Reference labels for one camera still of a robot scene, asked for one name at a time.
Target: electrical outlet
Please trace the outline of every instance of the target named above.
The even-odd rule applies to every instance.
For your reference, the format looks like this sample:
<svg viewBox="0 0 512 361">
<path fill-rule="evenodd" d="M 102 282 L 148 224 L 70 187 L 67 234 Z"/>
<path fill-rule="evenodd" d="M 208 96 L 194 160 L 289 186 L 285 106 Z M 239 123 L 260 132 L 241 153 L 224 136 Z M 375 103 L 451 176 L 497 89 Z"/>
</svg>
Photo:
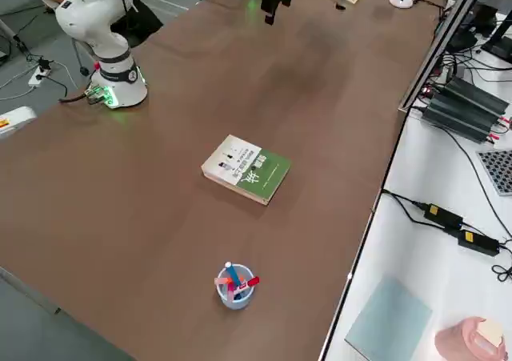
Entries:
<svg viewBox="0 0 512 361">
<path fill-rule="evenodd" d="M 41 82 L 44 78 L 38 79 L 38 75 L 42 75 L 44 77 L 48 77 L 51 73 L 51 69 L 48 70 L 42 70 L 40 66 L 35 70 L 35 72 L 32 74 L 32 77 L 30 77 L 29 80 L 29 86 L 32 87 L 39 87 L 41 85 Z"/>
</svg>

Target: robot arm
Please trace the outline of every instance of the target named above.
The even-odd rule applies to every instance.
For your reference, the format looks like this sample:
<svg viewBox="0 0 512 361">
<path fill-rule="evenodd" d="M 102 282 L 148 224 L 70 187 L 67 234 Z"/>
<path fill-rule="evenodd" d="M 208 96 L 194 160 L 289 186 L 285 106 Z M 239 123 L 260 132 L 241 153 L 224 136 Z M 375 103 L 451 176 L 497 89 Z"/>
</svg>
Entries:
<svg viewBox="0 0 512 361">
<path fill-rule="evenodd" d="M 88 43 L 100 68 L 91 86 L 110 108 L 137 105 L 147 88 L 130 52 L 128 41 L 110 26 L 132 7 L 133 0 L 65 0 L 55 11 L 58 24 L 72 38 Z"/>
</svg>

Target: pen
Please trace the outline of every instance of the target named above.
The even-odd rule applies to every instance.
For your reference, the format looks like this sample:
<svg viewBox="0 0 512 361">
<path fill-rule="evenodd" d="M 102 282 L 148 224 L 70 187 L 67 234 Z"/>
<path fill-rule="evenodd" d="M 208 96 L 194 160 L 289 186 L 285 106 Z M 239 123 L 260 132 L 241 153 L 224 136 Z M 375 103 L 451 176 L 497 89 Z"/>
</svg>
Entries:
<svg viewBox="0 0 512 361">
<path fill-rule="evenodd" d="M 243 283 L 244 279 L 243 277 L 240 277 L 240 282 Z M 221 278 L 214 278 L 214 284 L 215 285 L 225 285 L 227 283 L 232 283 L 233 280 L 231 277 L 221 277 Z"/>
<path fill-rule="evenodd" d="M 233 294 L 236 296 L 236 295 L 239 295 L 240 293 L 242 293 L 243 291 L 246 291 L 247 289 L 249 289 L 250 287 L 253 287 L 254 285 L 258 285 L 259 284 L 259 277 L 254 277 L 253 279 L 250 279 L 248 282 L 246 283 L 243 283 L 242 285 L 240 285 L 238 288 L 236 288 L 233 292 Z"/>
<path fill-rule="evenodd" d="M 227 284 L 227 300 L 232 303 L 234 300 L 234 283 Z"/>
<path fill-rule="evenodd" d="M 229 275 L 231 276 L 231 279 L 233 279 L 233 282 L 234 282 L 234 285 L 236 287 L 239 287 L 240 286 L 240 280 L 238 279 L 238 276 L 237 276 L 237 272 L 236 270 L 234 269 L 233 267 L 233 264 L 231 262 L 227 262 L 226 265 L 226 271 L 229 273 Z"/>
</svg>

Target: blue pen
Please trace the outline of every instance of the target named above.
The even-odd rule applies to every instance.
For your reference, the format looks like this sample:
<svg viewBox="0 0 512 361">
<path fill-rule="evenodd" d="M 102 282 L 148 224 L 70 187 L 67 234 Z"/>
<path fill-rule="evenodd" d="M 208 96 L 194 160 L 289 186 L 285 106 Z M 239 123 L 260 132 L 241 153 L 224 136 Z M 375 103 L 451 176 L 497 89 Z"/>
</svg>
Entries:
<svg viewBox="0 0 512 361">
<path fill-rule="evenodd" d="M 235 269 L 233 267 L 233 264 L 228 261 L 226 263 L 225 267 L 226 267 L 226 271 L 228 272 L 228 274 L 230 275 L 231 279 L 233 280 L 234 285 L 236 287 L 239 287 L 242 283 L 238 279 L 237 272 L 235 271 Z"/>
</svg>

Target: clear pen cup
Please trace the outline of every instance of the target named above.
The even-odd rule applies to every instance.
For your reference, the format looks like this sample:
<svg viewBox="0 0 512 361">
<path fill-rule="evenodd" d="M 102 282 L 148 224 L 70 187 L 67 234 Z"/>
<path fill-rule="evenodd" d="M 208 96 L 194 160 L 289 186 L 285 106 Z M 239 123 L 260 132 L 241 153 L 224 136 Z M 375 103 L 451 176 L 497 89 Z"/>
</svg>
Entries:
<svg viewBox="0 0 512 361">
<path fill-rule="evenodd" d="M 239 278 L 244 278 L 244 282 L 249 281 L 250 279 L 254 278 L 253 272 L 250 271 L 248 267 L 244 267 L 243 265 L 240 265 L 239 263 L 234 263 L 233 267 L 235 271 L 237 272 L 237 275 Z M 226 268 L 224 267 L 220 273 L 217 276 L 218 278 L 227 278 L 230 277 L 230 274 L 227 272 Z M 250 299 L 254 293 L 254 287 L 250 287 L 248 290 L 242 292 L 242 297 L 240 299 L 234 299 L 233 301 L 230 301 L 227 298 L 227 284 L 224 285 L 217 285 L 217 293 L 219 297 L 222 300 L 222 303 L 229 307 L 230 309 L 237 310 L 237 309 L 243 309 L 247 305 L 249 305 Z"/>
</svg>

